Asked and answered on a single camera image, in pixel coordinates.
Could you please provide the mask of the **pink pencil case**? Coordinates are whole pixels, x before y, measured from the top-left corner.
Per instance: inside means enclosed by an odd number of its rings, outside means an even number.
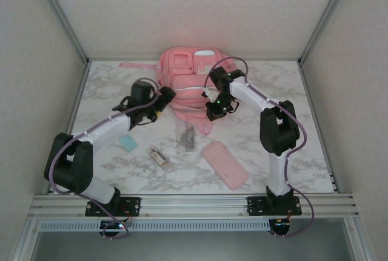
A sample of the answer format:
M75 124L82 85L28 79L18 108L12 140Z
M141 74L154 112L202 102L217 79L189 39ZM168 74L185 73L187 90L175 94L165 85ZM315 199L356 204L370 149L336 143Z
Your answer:
M208 144L201 154L231 191L237 190L248 180L247 171L220 141Z

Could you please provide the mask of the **aluminium mounting rail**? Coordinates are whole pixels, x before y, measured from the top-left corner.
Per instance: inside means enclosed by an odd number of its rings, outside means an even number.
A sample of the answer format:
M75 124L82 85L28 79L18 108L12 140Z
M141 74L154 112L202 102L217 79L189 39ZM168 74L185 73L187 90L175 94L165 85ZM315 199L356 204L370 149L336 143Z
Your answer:
M246 219L247 195L141 195L138 219ZM318 218L358 217L351 194L308 194ZM85 219L87 200L75 195L36 195L27 217Z

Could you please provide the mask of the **right controller board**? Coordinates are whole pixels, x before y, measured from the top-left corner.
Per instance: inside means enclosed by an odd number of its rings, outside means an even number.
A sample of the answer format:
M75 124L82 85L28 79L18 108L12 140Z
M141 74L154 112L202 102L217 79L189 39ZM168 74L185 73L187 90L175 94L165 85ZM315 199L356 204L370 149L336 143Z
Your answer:
M270 225L269 233L271 235L282 237L289 232L290 220L289 219L270 219L269 225Z

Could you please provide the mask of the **controller board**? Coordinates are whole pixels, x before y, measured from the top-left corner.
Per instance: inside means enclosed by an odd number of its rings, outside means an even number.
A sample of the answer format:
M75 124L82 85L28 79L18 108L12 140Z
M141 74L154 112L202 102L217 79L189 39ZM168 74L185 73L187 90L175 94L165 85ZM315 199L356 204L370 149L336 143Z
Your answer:
M290 220L289 219L270 219L269 225L270 225L269 233L271 235L282 237L289 232Z
M125 229L125 225L123 222L114 222L108 220L102 220L100 222L100 229L113 229L113 230L123 230Z

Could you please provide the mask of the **aluminium frame post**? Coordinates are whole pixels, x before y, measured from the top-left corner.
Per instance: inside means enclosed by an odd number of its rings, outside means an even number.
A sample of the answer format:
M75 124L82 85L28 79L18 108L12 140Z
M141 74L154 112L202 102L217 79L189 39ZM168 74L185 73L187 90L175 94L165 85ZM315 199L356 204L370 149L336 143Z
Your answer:
M39 235L41 222L26 220L10 261L30 261Z
M301 52L298 58L298 65L300 68L303 68L303 65L306 64L307 60L309 59L309 56L312 54L313 50L315 49L320 37L324 33L327 25L329 24L340 2L341 0L328 0L321 16L319 17L318 22L316 23L313 29L312 34L307 40L307 43L304 46L303 51Z
M360 218L344 218L344 224L355 261L375 261Z
M46 0L46 1L51 11L53 12L57 22L59 23L60 27L62 28L69 42L71 43L73 49L75 50L76 54L81 59L82 63L85 66L88 66L90 59L86 55L81 43L79 42L79 39L73 27L69 23L67 16L64 13L62 7L60 6L59 1L58 0Z

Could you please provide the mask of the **aluminium table side rail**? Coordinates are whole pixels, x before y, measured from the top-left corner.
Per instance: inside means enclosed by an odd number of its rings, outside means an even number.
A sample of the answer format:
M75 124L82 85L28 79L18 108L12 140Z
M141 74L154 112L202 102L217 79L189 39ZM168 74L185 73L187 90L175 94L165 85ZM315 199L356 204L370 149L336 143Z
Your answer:
M328 154L327 145L326 145L326 142L325 142L325 139L323 136L323 131L322 131L321 125L319 123L318 114L316 112L315 105L313 102L310 87L309 87L309 84L307 82L306 75L305 75L305 72L304 72L304 69L303 69L303 66L301 63L298 63L298 70L299 70L299 74L301 77L301 81L302 81L303 86L304 86L304 90L305 90L306 97L307 97L307 100L309 103L309 107L310 107L310 110L312 113L313 121L315 124L315 129L316 129L316 132L318 134L319 143L320 143L323 155L324 155L325 163L326 163L327 170L328 170L331 182L332 182L334 193L340 193L340 190L338 189L337 180L336 180L335 174L333 172L331 159L330 159L330 156Z
M87 77L89 75L91 65L92 65L92 62L87 63L87 65L85 66L84 71L82 73L81 81L79 83L78 90L76 93L76 98L74 100L72 110L70 113L70 118L67 122L67 125L65 127L65 131L64 131L67 134L70 134L73 130L73 126L74 126L74 123L76 120L76 115L78 113L79 105L81 102L82 94L83 94L84 89L85 89L85 85L87 82Z

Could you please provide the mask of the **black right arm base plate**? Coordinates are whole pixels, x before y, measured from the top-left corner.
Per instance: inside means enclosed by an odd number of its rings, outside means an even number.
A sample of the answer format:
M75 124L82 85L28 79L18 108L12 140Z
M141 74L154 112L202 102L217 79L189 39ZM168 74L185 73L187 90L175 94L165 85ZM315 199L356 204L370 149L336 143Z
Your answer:
M288 216L301 215L302 209L299 198L275 198L268 197L248 197L247 212L249 216Z

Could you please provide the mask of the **aluminium lower frame post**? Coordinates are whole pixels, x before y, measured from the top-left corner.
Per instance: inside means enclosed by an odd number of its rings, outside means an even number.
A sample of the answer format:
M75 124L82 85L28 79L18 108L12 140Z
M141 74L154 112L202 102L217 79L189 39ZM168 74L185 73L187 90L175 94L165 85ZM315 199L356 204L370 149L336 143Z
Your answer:
M344 218L344 224L355 261L375 261L360 218Z
M26 220L10 261L30 261L39 235L41 222Z

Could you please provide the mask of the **left controller board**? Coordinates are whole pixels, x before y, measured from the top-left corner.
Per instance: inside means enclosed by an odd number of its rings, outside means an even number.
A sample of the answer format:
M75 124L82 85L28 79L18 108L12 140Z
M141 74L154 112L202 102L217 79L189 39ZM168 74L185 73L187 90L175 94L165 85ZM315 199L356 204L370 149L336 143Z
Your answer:
M125 229L125 225L123 222L114 222L108 220L102 220L100 222L100 229L113 229L113 230L123 230Z

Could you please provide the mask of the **light blue eraser pad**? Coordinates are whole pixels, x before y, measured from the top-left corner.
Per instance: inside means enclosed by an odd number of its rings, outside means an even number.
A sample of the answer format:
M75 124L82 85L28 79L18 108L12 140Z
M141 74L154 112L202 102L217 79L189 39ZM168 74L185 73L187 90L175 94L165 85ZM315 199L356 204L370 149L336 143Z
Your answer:
M118 142L127 153L131 153L138 147L137 142L129 135L121 136Z

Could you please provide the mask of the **grey lower panel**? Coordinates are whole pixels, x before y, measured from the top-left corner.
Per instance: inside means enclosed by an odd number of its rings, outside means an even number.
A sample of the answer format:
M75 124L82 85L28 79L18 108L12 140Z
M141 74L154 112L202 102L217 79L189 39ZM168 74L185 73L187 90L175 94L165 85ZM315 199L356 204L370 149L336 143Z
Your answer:
M355 261L341 238L275 239L264 232L43 232L32 261Z

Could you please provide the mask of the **ruler set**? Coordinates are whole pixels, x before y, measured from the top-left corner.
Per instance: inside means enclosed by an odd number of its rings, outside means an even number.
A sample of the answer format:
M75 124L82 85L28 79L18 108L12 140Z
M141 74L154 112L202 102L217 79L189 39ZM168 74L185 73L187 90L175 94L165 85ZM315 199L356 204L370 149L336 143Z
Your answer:
M176 122L176 151L178 155L197 153L196 126L187 121Z

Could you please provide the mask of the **pink student backpack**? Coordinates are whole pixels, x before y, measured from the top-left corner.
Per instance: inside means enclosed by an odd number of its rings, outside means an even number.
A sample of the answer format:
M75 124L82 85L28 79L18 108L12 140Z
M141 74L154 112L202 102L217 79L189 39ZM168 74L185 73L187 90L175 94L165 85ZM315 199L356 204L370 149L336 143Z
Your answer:
M234 60L218 49L199 47L174 47L162 53L156 64L123 62L119 67L154 70L157 83L172 88L176 93L170 103L175 116L195 124L199 133L207 136L212 131L212 123L206 115L209 99L202 93L203 87L215 88L207 75L217 62L227 72L236 70Z

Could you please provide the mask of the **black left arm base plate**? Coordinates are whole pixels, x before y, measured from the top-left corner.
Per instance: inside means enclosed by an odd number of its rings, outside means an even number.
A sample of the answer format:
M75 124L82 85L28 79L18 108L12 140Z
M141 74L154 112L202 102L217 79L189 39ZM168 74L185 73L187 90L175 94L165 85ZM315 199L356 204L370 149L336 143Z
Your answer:
M130 215L131 217L137 217L139 216L139 210L141 208L141 198L120 197L116 200L112 200L108 204L102 204L102 207L115 217L125 217L128 215ZM85 216L106 217L107 214L95 203L88 202L85 209Z

